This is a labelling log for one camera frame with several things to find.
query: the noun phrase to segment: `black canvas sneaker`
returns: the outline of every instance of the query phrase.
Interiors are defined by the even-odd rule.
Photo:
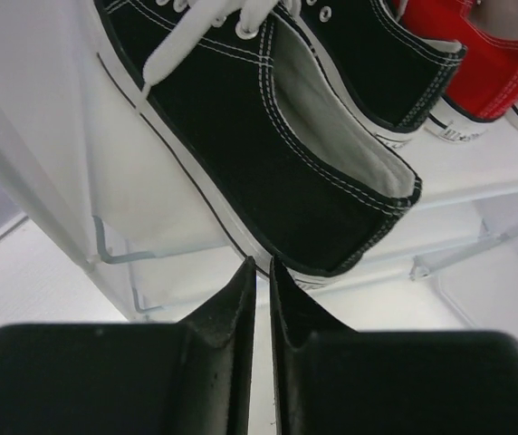
[[[413,35],[384,0],[303,0],[298,22],[334,91],[396,149],[420,130],[466,53],[459,42]]]
[[[298,283],[350,270],[421,181],[332,91],[275,0],[95,0],[100,62],[160,137],[241,256]]]

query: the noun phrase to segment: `shoe rack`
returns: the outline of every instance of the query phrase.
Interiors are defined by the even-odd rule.
[[[75,5],[0,5],[0,180],[128,318],[175,317],[241,260],[87,50]],[[7,71],[20,73],[8,81]],[[424,180],[423,198],[350,275],[316,294],[427,283],[451,270],[469,279],[458,265],[518,239],[518,222],[513,232],[491,228],[494,213],[482,211],[518,198],[518,131],[507,121],[461,145],[423,131],[398,153]],[[262,278],[258,288],[264,304]],[[452,306],[447,288],[436,290]]]

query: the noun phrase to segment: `red canvas fabric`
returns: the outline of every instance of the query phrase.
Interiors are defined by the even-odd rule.
[[[518,41],[494,38],[468,22],[474,3],[409,0],[402,24],[421,37],[457,40],[468,47],[446,96],[472,117],[492,121],[518,101]]]

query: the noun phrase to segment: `metal eyelet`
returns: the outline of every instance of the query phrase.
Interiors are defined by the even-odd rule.
[[[320,11],[320,21],[322,23],[327,23],[331,18],[331,8],[329,6],[324,6]]]
[[[188,8],[188,0],[175,0],[173,3],[173,9],[179,14]]]
[[[215,18],[215,20],[213,20],[213,27],[220,27],[222,26],[226,21],[226,16],[222,17],[222,18]]]
[[[241,25],[241,22],[238,21],[236,26],[235,26],[235,33],[241,39],[247,40],[247,39],[255,38],[257,36],[257,34],[259,33],[259,29],[256,29],[256,30],[253,30],[253,31],[245,30],[243,28],[243,26]]]

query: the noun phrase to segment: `black canvas fabric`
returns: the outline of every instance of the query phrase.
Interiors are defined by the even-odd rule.
[[[442,53],[396,24],[383,0],[302,2],[301,18],[328,51],[360,110],[390,131],[417,130],[443,95],[466,48]],[[320,19],[328,6],[331,18]]]
[[[139,87],[143,64],[183,14],[171,3],[95,1]],[[386,198],[318,159],[293,135],[273,89],[278,20],[291,20],[279,6],[278,15],[251,40],[236,36],[237,14],[229,16],[152,88],[149,102],[269,253],[297,272],[335,276],[418,201],[421,182],[408,198]]]

